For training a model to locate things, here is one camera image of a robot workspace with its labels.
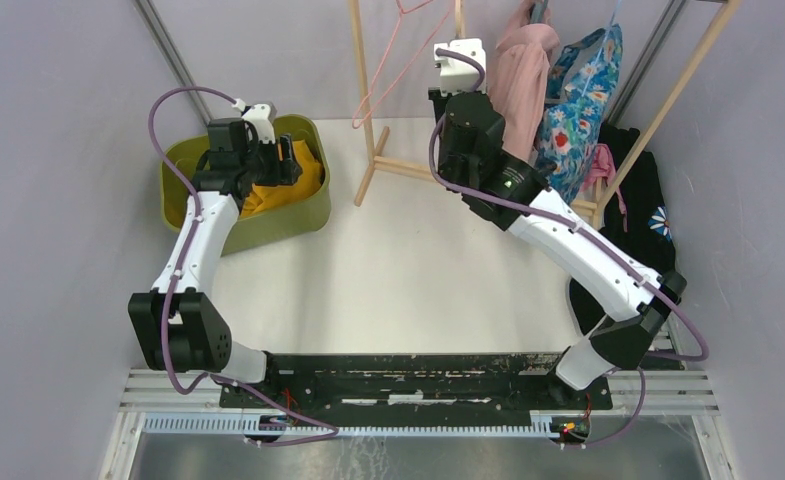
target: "black mounting plate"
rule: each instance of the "black mounting plate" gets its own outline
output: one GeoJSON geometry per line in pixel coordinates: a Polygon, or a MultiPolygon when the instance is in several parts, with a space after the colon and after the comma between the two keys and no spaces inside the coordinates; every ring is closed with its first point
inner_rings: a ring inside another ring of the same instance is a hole
{"type": "MultiPolygon", "coordinates": [[[[266,383],[256,387],[281,405],[288,389],[296,411],[340,427],[529,426],[531,410],[585,410],[587,393],[594,410],[613,408],[604,378],[572,398],[555,399],[549,391],[553,380],[545,374],[559,358],[559,353],[271,355],[266,383]],[[414,398],[435,402],[411,402],[414,398]]],[[[220,406],[268,408],[236,387],[222,389],[220,406]]]]}

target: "cable tie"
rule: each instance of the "cable tie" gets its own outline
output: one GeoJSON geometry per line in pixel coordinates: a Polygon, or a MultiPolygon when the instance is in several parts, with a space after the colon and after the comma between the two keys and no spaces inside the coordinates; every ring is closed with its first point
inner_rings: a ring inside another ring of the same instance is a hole
{"type": "Polygon", "coordinates": [[[578,230],[580,230],[581,228],[583,228],[583,220],[581,220],[580,218],[576,218],[575,225],[573,227],[570,227],[569,231],[572,233],[577,233],[578,230]]]}

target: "wooden pole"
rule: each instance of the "wooden pole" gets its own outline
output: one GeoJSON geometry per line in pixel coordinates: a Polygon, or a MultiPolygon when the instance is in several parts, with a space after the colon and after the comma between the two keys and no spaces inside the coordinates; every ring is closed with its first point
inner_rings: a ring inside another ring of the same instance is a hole
{"type": "Polygon", "coordinates": [[[686,67],[684,67],[683,71],[681,72],[677,83],[675,83],[675,86],[672,87],[672,91],[669,92],[669,96],[666,98],[666,101],[663,102],[663,106],[660,107],[660,110],[657,112],[654,120],[651,121],[651,124],[648,126],[648,128],[645,129],[644,132],[642,132],[642,135],[633,145],[633,148],[631,148],[627,158],[625,158],[625,161],[622,162],[622,166],[619,167],[619,171],[616,172],[615,180],[607,186],[607,190],[604,191],[602,197],[597,199],[598,208],[595,211],[594,217],[599,217],[604,213],[604,207],[607,206],[607,202],[613,198],[613,195],[616,193],[616,189],[619,188],[619,185],[622,184],[622,181],[624,181],[625,176],[628,174],[631,167],[633,167],[633,164],[636,163],[636,160],[639,158],[642,150],[646,147],[646,145],[648,145],[648,142],[657,131],[657,128],[660,127],[663,119],[666,118],[666,115],[669,113],[672,105],[675,104],[675,101],[683,92],[686,84],[689,82],[689,79],[692,78],[692,75],[698,69],[698,66],[701,65],[704,57],[707,56],[707,52],[710,51],[710,47],[712,47],[716,42],[719,34],[722,33],[734,12],[736,12],[737,8],[739,8],[740,1],[741,0],[728,0],[728,2],[722,5],[719,8],[719,11],[716,12],[716,16],[713,17],[713,21],[710,22],[710,26],[707,27],[707,31],[705,31],[704,35],[701,36],[701,40],[699,40],[698,45],[695,47],[692,57],[689,59],[686,67]]]}
{"type": "Polygon", "coordinates": [[[348,0],[348,9],[351,11],[351,35],[354,41],[354,60],[357,64],[357,80],[360,84],[360,100],[365,99],[360,109],[360,114],[366,117],[363,122],[363,133],[365,133],[366,153],[368,155],[368,167],[366,168],[360,187],[357,189],[357,196],[354,198],[354,205],[360,206],[365,198],[371,177],[374,176],[374,128],[372,118],[369,115],[371,108],[371,98],[368,94],[368,76],[365,69],[365,44],[363,42],[363,27],[360,17],[360,0],[348,0]]]}
{"type": "Polygon", "coordinates": [[[466,17],[463,13],[463,0],[454,0],[454,36],[466,38],[466,17]]]}

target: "pink shirt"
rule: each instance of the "pink shirt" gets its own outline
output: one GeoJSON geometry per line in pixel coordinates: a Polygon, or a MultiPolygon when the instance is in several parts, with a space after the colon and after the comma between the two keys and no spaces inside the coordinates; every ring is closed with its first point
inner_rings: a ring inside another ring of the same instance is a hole
{"type": "MultiPolygon", "coordinates": [[[[610,152],[610,147],[603,143],[599,143],[595,146],[595,157],[592,161],[592,168],[589,169],[589,173],[586,174],[586,178],[583,179],[583,186],[580,187],[581,191],[586,190],[587,188],[591,187],[595,180],[599,178],[603,178],[604,185],[609,185],[610,182],[616,179],[616,162],[613,161],[613,154],[610,152]]],[[[622,217],[624,217],[622,227],[625,231],[628,231],[628,207],[625,205],[625,199],[622,197],[622,191],[618,188],[616,189],[616,196],[619,198],[619,211],[622,212],[622,217]]]]}
{"type": "MultiPolygon", "coordinates": [[[[524,0],[510,17],[488,66],[489,99],[505,121],[504,150],[527,160],[545,110],[550,59],[560,46],[557,32],[545,23],[529,24],[538,0],[524,0]]],[[[544,21],[550,20],[546,10],[544,21]]]]}

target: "black garment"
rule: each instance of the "black garment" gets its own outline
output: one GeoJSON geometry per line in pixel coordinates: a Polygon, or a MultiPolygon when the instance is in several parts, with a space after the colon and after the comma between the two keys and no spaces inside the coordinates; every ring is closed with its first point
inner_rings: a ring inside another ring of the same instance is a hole
{"type": "MultiPolygon", "coordinates": [[[[598,142],[610,147],[613,161],[619,168],[638,138],[639,130],[635,128],[622,130],[605,123],[601,126],[598,142]]],[[[625,176],[621,192],[628,212],[628,231],[624,231],[623,216],[614,196],[604,210],[604,227],[599,232],[642,264],[660,273],[673,270],[675,246],[652,230],[648,223],[658,207],[665,207],[654,155],[642,152],[625,176]]],[[[569,301],[584,335],[604,316],[604,310],[595,298],[574,279],[569,283],[569,301]]]]}

